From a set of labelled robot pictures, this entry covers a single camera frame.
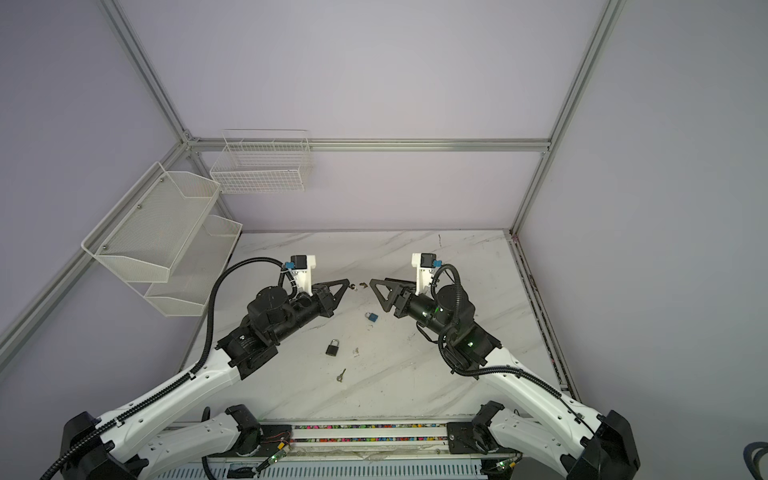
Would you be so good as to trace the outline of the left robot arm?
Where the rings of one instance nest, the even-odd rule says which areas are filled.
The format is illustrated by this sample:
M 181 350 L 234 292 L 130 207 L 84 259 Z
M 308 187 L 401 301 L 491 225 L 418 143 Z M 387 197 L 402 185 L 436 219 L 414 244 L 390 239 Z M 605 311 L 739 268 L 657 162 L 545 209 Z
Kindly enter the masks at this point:
M 250 456 L 263 445 L 261 423 L 243 404 L 190 427 L 166 428 L 214 394 L 255 373 L 290 335 L 318 317 L 334 315 L 350 282 L 322 282 L 290 294 L 262 289 L 237 328 L 211 344 L 201 359 L 128 404 L 99 417 L 82 412 L 64 426 L 51 479 L 150 479 L 193 459 L 232 451 Z

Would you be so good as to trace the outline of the white mesh shelf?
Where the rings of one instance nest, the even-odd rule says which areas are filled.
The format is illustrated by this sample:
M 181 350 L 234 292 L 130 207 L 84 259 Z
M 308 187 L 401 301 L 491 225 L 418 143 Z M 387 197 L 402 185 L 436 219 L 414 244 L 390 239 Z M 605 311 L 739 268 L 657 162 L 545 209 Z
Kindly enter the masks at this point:
M 125 283 L 166 283 L 211 213 L 220 185 L 153 164 L 81 248 Z
M 210 291 L 225 270 L 242 224 L 209 215 L 167 283 L 153 283 L 144 299 L 165 317 L 203 314 Z

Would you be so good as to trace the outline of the black padlock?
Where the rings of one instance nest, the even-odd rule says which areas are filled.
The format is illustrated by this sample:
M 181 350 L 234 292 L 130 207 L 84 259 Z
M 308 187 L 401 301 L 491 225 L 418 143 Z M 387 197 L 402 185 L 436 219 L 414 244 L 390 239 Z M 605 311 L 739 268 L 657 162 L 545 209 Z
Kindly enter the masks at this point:
M 339 352 L 340 347 L 340 341 L 338 339 L 333 339 L 328 344 L 325 354 L 330 357 L 336 357 Z

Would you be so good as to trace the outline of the upper white mesh shelf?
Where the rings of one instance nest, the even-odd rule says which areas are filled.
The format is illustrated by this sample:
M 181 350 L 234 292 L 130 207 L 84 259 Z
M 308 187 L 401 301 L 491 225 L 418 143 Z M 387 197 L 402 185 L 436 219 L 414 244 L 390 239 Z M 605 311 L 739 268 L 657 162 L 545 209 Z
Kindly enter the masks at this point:
M 211 213 L 220 185 L 153 164 L 81 248 L 125 283 L 166 283 Z

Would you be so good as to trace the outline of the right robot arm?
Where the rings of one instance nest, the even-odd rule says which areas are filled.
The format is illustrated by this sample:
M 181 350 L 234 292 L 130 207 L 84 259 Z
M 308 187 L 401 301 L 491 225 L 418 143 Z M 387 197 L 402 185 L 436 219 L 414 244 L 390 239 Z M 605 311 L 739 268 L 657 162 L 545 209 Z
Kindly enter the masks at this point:
M 475 319 L 476 308 L 459 282 L 422 292 L 414 282 L 373 279 L 382 309 L 435 333 L 452 373 L 495 388 L 503 401 L 482 405 L 472 440 L 481 453 L 520 452 L 565 479 L 632 479 L 641 461 L 630 423 L 603 414 L 550 385 L 525 367 Z

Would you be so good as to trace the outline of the lower white mesh shelf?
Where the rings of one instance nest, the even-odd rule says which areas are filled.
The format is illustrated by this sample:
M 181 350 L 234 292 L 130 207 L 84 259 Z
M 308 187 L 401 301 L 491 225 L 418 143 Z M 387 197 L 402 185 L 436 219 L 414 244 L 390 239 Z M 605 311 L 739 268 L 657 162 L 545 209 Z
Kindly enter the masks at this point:
M 167 283 L 153 283 L 144 299 L 165 317 L 203 314 L 210 291 L 225 270 L 242 224 L 209 215 Z

